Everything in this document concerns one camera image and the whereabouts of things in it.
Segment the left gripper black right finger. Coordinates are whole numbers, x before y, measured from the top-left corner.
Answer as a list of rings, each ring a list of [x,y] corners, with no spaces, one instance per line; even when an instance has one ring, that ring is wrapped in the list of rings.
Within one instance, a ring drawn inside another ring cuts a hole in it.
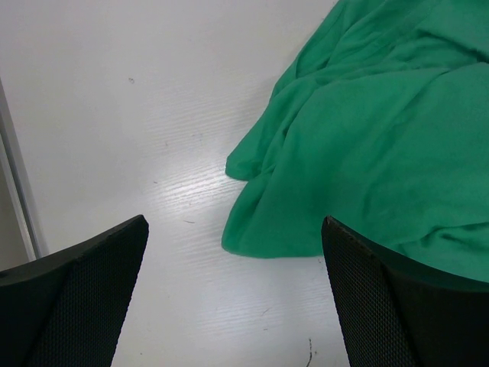
[[[488,284],[383,247],[336,219],[322,247],[351,366],[486,366]]]

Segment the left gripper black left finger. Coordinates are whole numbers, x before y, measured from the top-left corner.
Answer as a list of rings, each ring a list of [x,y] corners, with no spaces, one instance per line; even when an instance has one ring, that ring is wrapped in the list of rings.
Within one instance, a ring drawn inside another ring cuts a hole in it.
[[[110,366],[149,225],[133,217],[1,273],[3,366]]]

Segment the green tank top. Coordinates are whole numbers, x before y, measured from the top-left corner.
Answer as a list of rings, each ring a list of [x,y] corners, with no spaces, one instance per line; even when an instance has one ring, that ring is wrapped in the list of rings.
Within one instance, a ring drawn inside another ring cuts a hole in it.
[[[222,233],[252,258],[322,253],[332,216],[488,280],[488,3],[339,1],[228,156]]]

